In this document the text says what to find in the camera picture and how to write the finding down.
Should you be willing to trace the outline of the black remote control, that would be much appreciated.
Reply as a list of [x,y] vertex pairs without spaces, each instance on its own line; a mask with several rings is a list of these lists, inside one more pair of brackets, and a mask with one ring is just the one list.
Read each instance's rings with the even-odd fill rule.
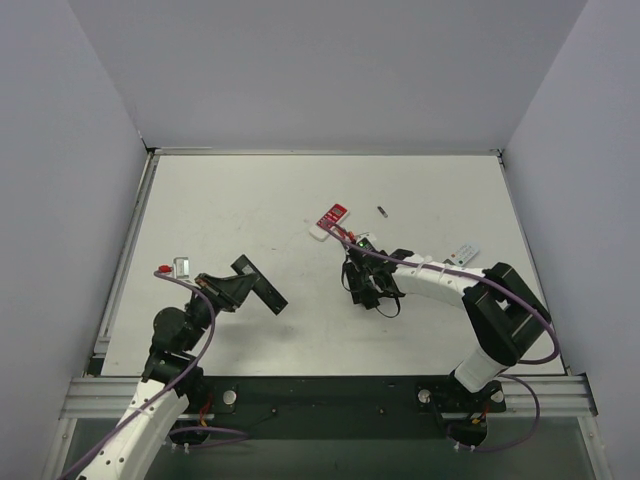
[[238,257],[231,264],[231,268],[237,274],[255,274],[257,276],[252,290],[274,315],[279,315],[288,306],[288,301],[284,296],[246,255]]

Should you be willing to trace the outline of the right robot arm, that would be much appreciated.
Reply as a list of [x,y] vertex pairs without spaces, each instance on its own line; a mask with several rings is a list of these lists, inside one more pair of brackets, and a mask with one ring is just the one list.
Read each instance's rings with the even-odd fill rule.
[[387,255],[359,242],[345,248],[342,281],[353,303],[366,309],[383,298],[419,295],[464,310],[478,346],[452,377],[471,394],[519,363],[544,364],[559,355],[548,311],[506,263],[464,268],[404,249]]

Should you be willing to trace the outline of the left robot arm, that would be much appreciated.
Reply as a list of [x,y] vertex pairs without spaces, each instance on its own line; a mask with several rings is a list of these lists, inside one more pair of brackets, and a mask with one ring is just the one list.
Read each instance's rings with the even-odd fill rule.
[[224,278],[200,274],[187,282],[168,265],[154,276],[186,288],[190,299],[183,308],[156,314],[149,357],[125,413],[61,479],[144,478],[180,415],[206,404],[199,362],[213,341],[217,315],[236,312],[261,281],[251,271]]

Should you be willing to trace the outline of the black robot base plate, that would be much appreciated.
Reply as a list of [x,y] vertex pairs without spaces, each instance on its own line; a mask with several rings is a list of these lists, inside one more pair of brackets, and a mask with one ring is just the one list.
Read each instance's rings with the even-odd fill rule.
[[192,447],[251,440],[440,439],[460,424],[482,442],[486,417],[506,410],[493,380],[470,393],[449,375],[207,376],[171,431]]

